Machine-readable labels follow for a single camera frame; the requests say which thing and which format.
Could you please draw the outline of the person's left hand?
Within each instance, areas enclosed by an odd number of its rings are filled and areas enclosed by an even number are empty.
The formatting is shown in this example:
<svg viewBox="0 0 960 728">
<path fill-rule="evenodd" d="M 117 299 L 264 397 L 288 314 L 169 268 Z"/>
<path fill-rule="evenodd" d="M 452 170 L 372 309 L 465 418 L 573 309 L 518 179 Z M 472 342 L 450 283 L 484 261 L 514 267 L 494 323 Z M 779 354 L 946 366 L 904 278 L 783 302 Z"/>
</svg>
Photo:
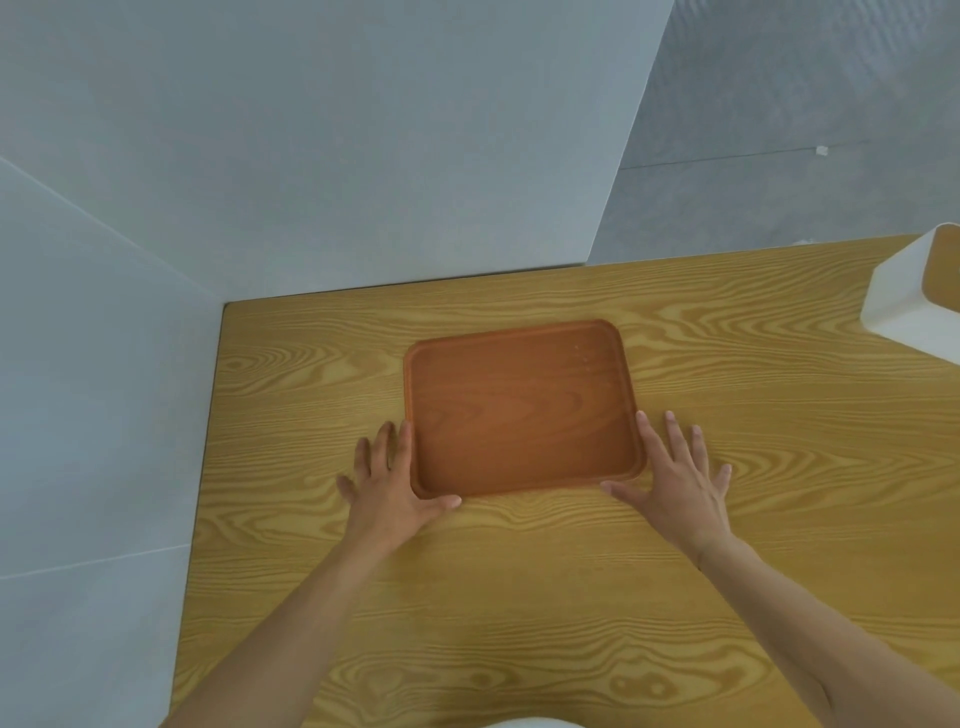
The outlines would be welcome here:
<svg viewBox="0 0 960 728">
<path fill-rule="evenodd" d="M 417 506 L 423 501 L 414 491 L 412 465 L 414 427 L 403 419 L 394 427 L 390 476 L 373 479 L 373 442 L 357 441 L 353 476 L 358 497 L 348 514 L 337 551 L 356 560 L 378 563 L 410 541 L 425 525 L 418 525 Z"/>
</svg>

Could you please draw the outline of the person's right hand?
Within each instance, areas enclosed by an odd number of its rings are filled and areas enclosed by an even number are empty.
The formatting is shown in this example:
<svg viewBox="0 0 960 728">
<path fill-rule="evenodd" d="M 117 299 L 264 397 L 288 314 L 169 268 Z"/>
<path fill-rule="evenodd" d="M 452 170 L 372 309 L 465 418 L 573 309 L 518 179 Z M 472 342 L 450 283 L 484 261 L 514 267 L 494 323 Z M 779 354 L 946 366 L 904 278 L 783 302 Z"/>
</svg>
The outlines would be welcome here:
<svg viewBox="0 0 960 728">
<path fill-rule="evenodd" d="M 664 473 L 668 439 L 662 439 L 644 412 L 638 411 L 635 419 L 652 469 L 650 487 L 656 490 L 655 519 L 648 524 L 700 569 L 708 549 L 733 535 L 727 510 L 719 511 L 714 504 L 717 471 L 712 471 L 702 428 L 692 425 L 688 434 L 683 431 L 694 458 L 694 479 L 669 480 Z"/>
</svg>

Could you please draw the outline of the person's right forearm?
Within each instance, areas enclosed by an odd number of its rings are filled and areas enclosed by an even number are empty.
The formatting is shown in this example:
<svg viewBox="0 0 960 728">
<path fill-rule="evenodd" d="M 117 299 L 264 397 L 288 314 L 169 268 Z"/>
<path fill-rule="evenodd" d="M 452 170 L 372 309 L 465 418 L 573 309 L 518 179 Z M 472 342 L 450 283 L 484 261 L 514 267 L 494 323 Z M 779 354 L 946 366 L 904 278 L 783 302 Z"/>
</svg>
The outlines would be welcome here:
<svg viewBox="0 0 960 728">
<path fill-rule="evenodd" d="M 829 728 L 960 728 L 960 693 L 727 536 L 702 574 L 765 648 L 822 690 Z"/>
</svg>

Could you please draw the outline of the person's left forearm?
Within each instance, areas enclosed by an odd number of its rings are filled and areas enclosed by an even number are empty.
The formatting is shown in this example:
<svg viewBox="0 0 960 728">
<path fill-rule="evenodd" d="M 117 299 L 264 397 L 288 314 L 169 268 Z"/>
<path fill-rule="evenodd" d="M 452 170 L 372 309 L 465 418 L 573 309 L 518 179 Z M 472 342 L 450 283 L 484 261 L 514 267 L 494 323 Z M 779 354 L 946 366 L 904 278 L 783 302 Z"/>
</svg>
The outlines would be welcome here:
<svg viewBox="0 0 960 728">
<path fill-rule="evenodd" d="M 344 537 L 159 728 L 301 728 L 358 596 L 398 547 Z"/>
</svg>

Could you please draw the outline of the brown wooden tray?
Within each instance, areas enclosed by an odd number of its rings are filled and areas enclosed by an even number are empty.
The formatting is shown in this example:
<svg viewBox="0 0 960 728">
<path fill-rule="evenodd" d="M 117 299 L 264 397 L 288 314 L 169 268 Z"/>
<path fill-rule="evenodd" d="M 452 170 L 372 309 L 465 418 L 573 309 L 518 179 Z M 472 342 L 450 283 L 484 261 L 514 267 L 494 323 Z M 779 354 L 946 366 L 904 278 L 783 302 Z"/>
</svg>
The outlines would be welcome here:
<svg viewBox="0 0 960 728">
<path fill-rule="evenodd" d="M 403 359 L 424 499 L 628 481 L 646 465 L 619 329 L 602 319 L 428 339 Z"/>
</svg>

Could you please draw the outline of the white rectangular container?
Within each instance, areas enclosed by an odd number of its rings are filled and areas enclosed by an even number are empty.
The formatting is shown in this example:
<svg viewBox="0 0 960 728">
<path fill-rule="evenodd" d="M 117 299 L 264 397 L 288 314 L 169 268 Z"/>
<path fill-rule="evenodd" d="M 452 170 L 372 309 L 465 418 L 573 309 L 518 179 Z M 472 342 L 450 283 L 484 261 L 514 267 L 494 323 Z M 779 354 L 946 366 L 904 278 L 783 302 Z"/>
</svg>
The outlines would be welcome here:
<svg viewBox="0 0 960 728">
<path fill-rule="evenodd" d="M 860 321 L 872 334 L 960 366 L 960 224 L 938 224 L 880 263 Z"/>
</svg>

